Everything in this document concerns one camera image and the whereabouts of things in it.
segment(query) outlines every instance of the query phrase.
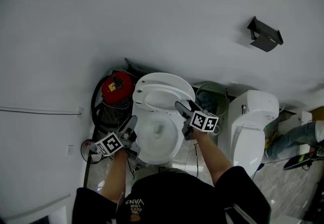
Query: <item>forearm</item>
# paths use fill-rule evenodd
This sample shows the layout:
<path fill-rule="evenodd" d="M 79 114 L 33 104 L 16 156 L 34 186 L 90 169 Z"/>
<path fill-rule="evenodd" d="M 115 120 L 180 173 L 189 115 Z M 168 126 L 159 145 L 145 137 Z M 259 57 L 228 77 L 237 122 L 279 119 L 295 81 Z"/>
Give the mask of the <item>forearm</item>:
<path fill-rule="evenodd" d="M 108 200 L 118 203 L 126 189 L 126 161 L 128 154 L 125 150 L 117 151 L 111 164 L 101 195 Z"/>
<path fill-rule="evenodd" d="M 222 174 L 232 167 L 232 164 L 206 133 L 194 130 L 193 135 L 215 184 Z"/>

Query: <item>person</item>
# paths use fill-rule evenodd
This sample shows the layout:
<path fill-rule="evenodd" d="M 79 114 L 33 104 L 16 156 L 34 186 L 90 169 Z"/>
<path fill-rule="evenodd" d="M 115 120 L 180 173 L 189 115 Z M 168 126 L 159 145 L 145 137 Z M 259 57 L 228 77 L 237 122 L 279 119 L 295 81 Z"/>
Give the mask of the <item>person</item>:
<path fill-rule="evenodd" d="M 324 140 L 324 121 L 314 121 L 306 123 L 288 131 L 285 135 L 275 138 L 271 145 L 266 149 L 266 157 L 275 157 L 285 149 L 308 144 L 318 146 Z"/>
<path fill-rule="evenodd" d="M 206 133 L 193 130 L 214 187 L 179 169 L 137 178 L 126 188 L 125 150 L 115 153 L 101 195 L 77 189 L 72 223 L 269 223 L 271 208 L 243 167 Z"/>

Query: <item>wall-mounted black holder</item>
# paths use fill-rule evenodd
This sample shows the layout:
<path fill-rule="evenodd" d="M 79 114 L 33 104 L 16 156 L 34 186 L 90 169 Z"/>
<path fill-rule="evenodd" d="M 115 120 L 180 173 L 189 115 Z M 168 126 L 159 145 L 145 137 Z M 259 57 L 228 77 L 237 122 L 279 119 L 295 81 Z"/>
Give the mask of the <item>wall-mounted black holder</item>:
<path fill-rule="evenodd" d="M 254 40 L 251 45 L 260 48 L 265 52 L 269 52 L 278 44 L 282 45 L 284 43 L 279 30 L 276 31 L 263 22 L 257 20 L 257 17 L 253 18 L 251 23 L 248 25 L 248 29 L 251 31 L 251 39 Z"/>

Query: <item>wire mesh basket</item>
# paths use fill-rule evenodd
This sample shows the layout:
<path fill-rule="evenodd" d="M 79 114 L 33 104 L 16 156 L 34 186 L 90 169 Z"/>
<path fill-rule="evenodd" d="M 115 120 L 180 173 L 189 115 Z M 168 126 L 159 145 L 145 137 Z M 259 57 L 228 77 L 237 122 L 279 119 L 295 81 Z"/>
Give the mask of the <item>wire mesh basket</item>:
<path fill-rule="evenodd" d="M 227 111 L 229 106 L 227 90 L 218 83 L 207 82 L 198 89 L 196 103 L 202 109 L 206 109 L 208 112 L 219 117 Z"/>

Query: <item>bottle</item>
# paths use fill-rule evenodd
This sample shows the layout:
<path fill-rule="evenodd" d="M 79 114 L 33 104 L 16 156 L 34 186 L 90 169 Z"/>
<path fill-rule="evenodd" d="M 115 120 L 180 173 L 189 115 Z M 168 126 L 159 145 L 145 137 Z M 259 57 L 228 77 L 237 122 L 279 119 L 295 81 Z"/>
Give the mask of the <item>bottle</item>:
<path fill-rule="evenodd" d="M 93 153 L 99 153 L 99 149 L 97 145 L 94 142 L 86 142 L 85 145 L 93 152 Z"/>

